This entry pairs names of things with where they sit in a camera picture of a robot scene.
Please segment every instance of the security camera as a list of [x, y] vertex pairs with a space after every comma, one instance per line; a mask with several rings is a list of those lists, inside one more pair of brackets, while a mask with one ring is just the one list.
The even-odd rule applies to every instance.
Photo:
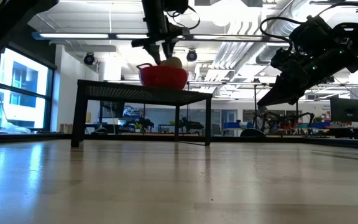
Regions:
[[94, 65], [96, 63], [93, 52], [86, 53], [86, 56], [84, 58], [84, 63], [85, 65]]
[[196, 50], [190, 49], [187, 53], [187, 61], [188, 62], [195, 62], [197, 60], [197, 53]]

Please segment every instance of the bowl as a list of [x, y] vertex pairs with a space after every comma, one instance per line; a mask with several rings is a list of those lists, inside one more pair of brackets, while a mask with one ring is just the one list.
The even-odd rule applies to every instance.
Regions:
[[182, 68], [171, 66], [152, 66], [149, 63], [138, 65], [139, 79], [143, 86], [182, 90], [188, 79], [188, 73]]

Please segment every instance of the metal mesh table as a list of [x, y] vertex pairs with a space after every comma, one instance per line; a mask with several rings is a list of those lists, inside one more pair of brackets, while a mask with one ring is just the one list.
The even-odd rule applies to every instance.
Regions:
[[71, 146], [78, 147], [84, 140], [88, 100], [175, 106], [176, 141], [179, 139], [180, 106], [206, 100], [205, 146], [209, 146], [211, 142], [211, 99], [212, 94], [195, 91], [78, 80]]

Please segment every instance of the egg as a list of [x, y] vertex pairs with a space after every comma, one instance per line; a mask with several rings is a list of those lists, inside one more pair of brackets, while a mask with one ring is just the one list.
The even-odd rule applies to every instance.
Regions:
[[181, 60], [177, 57], [170, 57], [166, 61], [162, 61], [161, 65], [171, 66], [171, 67], [175, 67], [175, 68], [183, 67]]

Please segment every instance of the floor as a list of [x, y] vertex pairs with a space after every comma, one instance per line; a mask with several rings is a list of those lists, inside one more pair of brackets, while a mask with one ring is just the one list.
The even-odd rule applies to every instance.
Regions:
[[0, 145], [0, 223], [358, 223], [358, 150], [306, 144]]

